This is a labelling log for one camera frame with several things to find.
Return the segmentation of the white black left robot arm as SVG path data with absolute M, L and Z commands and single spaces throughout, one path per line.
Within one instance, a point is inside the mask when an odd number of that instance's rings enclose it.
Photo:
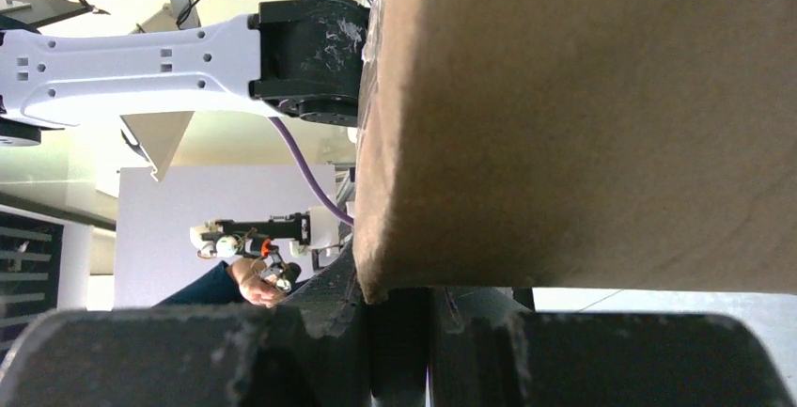
M 164 32 L 1 33 L 1 143 L 108 117 L 218 111 L 353 127 L 369 11 L 353 0 L 263 2 Z

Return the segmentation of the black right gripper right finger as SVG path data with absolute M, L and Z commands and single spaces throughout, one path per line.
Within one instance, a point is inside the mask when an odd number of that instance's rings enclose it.
M 792 406 L 762 344 L 715 314 L 534 312 L 434 289 L 435 406 Z

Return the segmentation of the red black utility knife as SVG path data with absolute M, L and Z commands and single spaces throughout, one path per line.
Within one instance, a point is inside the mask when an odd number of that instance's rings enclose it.
M 367 309 L 374 406 L 424 406 L 429 362 L 430 291 L 401 289 Z

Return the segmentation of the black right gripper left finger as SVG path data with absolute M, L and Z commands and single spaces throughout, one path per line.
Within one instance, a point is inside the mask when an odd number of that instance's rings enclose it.
M 343 252 L 279 306 L 55 311 L 1 368 L 5 406 L 364 406 L 362 294 Z

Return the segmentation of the brown cardboard express box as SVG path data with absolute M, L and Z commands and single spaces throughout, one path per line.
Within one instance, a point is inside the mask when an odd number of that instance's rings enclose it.
M 796 291 L 796 0 L 376 0 L 372 20 L 368 302 Z

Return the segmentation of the distant person's hand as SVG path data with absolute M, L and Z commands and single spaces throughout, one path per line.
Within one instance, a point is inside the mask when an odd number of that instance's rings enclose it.
M 271 308 L 283 302 L 287 294 L 279 290 L 272 279 L 263 280 L 259 276 L 265 267 L 262 259 L 239 258 L 227 266 L 227 273 L 246 302 Z

